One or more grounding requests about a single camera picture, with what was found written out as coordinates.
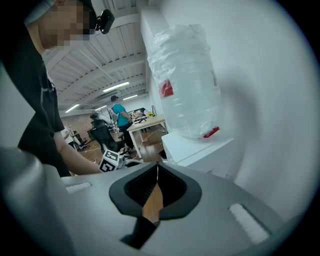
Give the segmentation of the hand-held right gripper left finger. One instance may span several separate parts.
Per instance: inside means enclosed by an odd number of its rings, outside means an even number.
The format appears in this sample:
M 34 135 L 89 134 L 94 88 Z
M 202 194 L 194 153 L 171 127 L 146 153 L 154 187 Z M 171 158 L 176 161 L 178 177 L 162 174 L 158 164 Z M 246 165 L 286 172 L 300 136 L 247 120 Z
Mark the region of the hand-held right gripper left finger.
M 62 211 L 77 256 L 156 256 L 157 240 L 140 248 L 127 244 L 142 217 L 144 198 L 157 181 L 157 163 L 100 174 L 62 178 Z

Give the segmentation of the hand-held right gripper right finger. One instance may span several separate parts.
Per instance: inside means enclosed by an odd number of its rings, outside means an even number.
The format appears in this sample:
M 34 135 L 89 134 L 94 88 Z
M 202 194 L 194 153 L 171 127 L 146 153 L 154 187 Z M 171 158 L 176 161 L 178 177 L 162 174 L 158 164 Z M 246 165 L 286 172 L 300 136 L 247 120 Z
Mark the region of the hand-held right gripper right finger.
M 158 185 L 163 208 L 149 239 L 155 256 L 234 256 L 282 225 L 269 206 L 225 178 L 159 163 Z

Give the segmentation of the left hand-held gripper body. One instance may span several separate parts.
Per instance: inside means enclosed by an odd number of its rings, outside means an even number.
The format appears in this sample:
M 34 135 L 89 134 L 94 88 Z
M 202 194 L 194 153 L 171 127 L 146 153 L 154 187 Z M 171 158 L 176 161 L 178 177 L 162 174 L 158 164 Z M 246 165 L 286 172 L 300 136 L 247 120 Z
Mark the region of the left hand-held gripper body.
M 107 149 L 99 163 L 99 170 L 103 173 L 122 170 L 143 163 L 143 160 L 136 160 L 129 155 Z

